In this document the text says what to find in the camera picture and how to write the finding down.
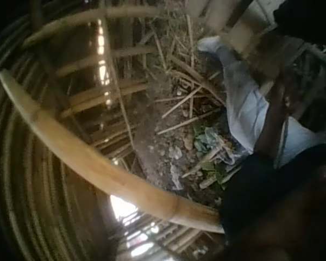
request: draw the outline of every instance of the bamboo cage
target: bamboo cage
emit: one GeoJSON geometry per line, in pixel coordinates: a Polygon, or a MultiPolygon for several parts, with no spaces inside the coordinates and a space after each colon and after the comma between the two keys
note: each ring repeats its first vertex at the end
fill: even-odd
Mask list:
{"type": "MultiPolygon", "coordinates": [[[[42,5],[39,0],[30,1],[30,14],[0,35],[0,242],[7,244],[10,251],[4,252],[10,257],[180,260],[197,239],[201,245],[210,244],[203,241],[207,237],[201,230],[222,233],[217,211],[138,178],[143,173],[135,164],[131,143],[137,123],[123,118],[131,111],[114,106],[99,116],[100,108],[106,106],[105,92],[113,94],[114,103],[124,104],[146,91],[147,77],[131,75],[133,60],[158,50],[143,40],[134,45],[132,36],[121,48],[95,54],[90,44],[97,41],[98,21],[113,25],[123,20],[130,35],[134,19],[144,21],[160,13],[141,1],[117,7],[104,7],[101,2],[53,0],[42,5]],[[123,62],[123,77],[117,76],[106,87],[90,85],[103,60],[115,74],[118,62],[123,62]],[[116,68],[109,60],[116,61],[116,68]],[[81,74],[90,77],[84,80],[81,74]],[[85,117],[90,111],[98,117],[85,117]],[[95,130],[100,124],[107,126],[106,131],[95,130]],[[60,147],[63,140],[67,146],[81,147],[60,147]],[[77,160],[72,152],[84,154],[77,160]],[[89,162],[87,155],[93,155],[89,162]],[[127,171],[107,158],[122,160],[127,171]],[[75,166],[77,161],[85,165],[75,166]],[[115,219],[110,195],[139,207],[129,225],[115,219]],[[152,224],[157,233],[151,231],[152,224]],[[137,242],[129,245],[129,237],[137,242]],[[133,257],[133,251],[147,244],[152,244],[147,252],[133,257]]],[[[109,26],[107,33],[110,41],[115,32],[109,26]]]]}

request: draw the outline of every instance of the rock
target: rock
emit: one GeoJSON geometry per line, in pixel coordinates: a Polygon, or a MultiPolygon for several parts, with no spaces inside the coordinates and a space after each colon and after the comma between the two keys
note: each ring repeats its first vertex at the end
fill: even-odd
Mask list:
{"type": "Polygon", "coordinates": [[[196,183],[191,184],[192,189],[197,192],[199,190],[199,187],[196,183]]]}
{"type": "Polygon", "coordinates": [[[212,110],[212,106],[210,104],[202,105],[201,109],[202,109],[202,112],[207,113],[212,110]]]}
{"type": "Polygon", "coordinates": [[[187,118],[189,116],[189,111],[183,110],[183,116],[187,118]]]}
{"type": "Polygon", "coordinates": [[[215,199],[214,202],[215,202],[215,204],[216,204],[217,206],[221,206],[222,199],[219,197],[219,198],[215,199]]]}
{"type": "Polygon", "coordinates": [[[193,149],[193,134],[190,133],[187,136],[183,137],[185,148],[188,151],[191,151],[193,149]]]}
{"type": "Polygon", "coordinates": [[[172,159],[179,159],[183,156],[183,153],[178,146],[175,146],[175,148],[169,147],[168,156],[169,156],[169,158],[172,158],[172,159]]]}

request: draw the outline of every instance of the bamboo frame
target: bamboo frame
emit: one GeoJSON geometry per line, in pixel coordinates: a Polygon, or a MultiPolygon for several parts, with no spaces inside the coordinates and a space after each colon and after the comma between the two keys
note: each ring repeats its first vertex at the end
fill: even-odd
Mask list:
{"type": "MultiPolygon", "coordinates": [[[[121,94],[123,96],[129,95],[129,94],[133,94],[135,92],[139,92],[139,91],[145,91],[147,89],[148,85],[147,84],[138,84],[136,86],[132,86],[130,88],[126,88],[123,89],[121,94]]],[[[113,93],[111,96],[112,100],[115,100],[119,98],[119,95],[117,92],[113,93]]],[[[93,108],[95,106],[98,106],[100,104],[105,103],[106,98],[104,97],[104,95],[100,95],[98,97],[95,97],[93,99],[87,100],[85,102],[79,103],[77,105],[74,105],[64,111],[61,112],[60,117],[63,118],[67,118],[71,115],[74,115],[76,113],[79,113],[81,111],[93,108]]]]}
{"type": "Polygon", "coordinates": [[[0,80],[32,131],[57,157],[98,189],[122,197],[158,218],[221,233],[217,211],[153,187],[141,178],[113,166],[111,161],[102,157],[42,110],[8,71],[0,72],[0,80]]]}
{"type": "MultiPolygon", "coordinates": [[[[119,85],[121,89],[125,88],[130,88],[131,86],[136,86],[138,84],[145,83],[145,79],[121,79],[119,80],[119,85]]],[[[69,102],[70,105],[76,105],[82,102],[85,102],[87,100],[90,100],[92,98],[96,98],[99,95],[104,95],[106,91],[111,91],[114,89],[113,84],[109,84],[107,86],[102,86],[102,87],[95,87],[95,88],[90,88],[85,91],[79,92],[71,97],[69,97],[69,102]]]]}
{"type": "MultiPolygon", "coordinates": [[[[154,53],[156,51],[156,48],[152,46],[136,46],[136,47],[127,47],[122,49],[116,49],[112,50],[112,55],[114,58],[123,58],[128,56],[134,56],[134,55],[142,55],[142,54],[148,54],[148,53],[154,53]]],[[[67,65],[62,66],[59,68],[56,72],[56,76],[61,78],[66,75],[69,75],[71,73],[74,73],[76,71],[82,70],[84,68],[98,65],[98,62],[104,60],[104,55],[101,54],[95,54],[88,56],[86,58],[74,61],[72,63],[69,63],[67,65]]]]}
{"type": "Polygon", "coordinates": [[[158,16],[159,9],[154,7],[140,7],[140,6],[121,6],[121,7],[106,7],[92,9],[74,15],[69,15],[58,20],[54,20],[44,25],[41,30],[32,34],[23,42],[22,48],[27,48],[36,44],[37,42],[51,37],[65,29],[70,29],[75,26],[86,24],[88,22],[97,21],[104,16],[108,18],[119,17],[155,17],[158,16]]]}

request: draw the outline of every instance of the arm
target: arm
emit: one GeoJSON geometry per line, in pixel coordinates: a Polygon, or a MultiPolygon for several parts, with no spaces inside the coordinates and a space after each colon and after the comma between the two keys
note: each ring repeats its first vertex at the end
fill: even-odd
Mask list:
{"type": "Polygon", "coordinates": [[[270,103],[265,124],[255,144],[254,152],[260,152],[275,159],[279,150],[281,130],[285,122],[285,113],[277,105],[270,103]]]}
{"type": "Polygon", "coordinates": [[[286,87],[291,83],[283,76],[279,76],[274,95],[270,99],[264,127],[257,139],[254,152],[260,152],[275,159],[279,151],[281,131],[289,110],[285,104],[286,87]]]}

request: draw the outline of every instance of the hand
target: hand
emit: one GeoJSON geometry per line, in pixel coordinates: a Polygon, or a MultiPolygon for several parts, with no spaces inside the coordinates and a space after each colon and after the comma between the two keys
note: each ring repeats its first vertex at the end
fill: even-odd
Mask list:
{"type": "Polygon", "coordinates": [[[300,94],[297,86],[293,72],[282,70],[274,84],[271,106],[285,115],[293,113],[299,105],[300,94]]]}

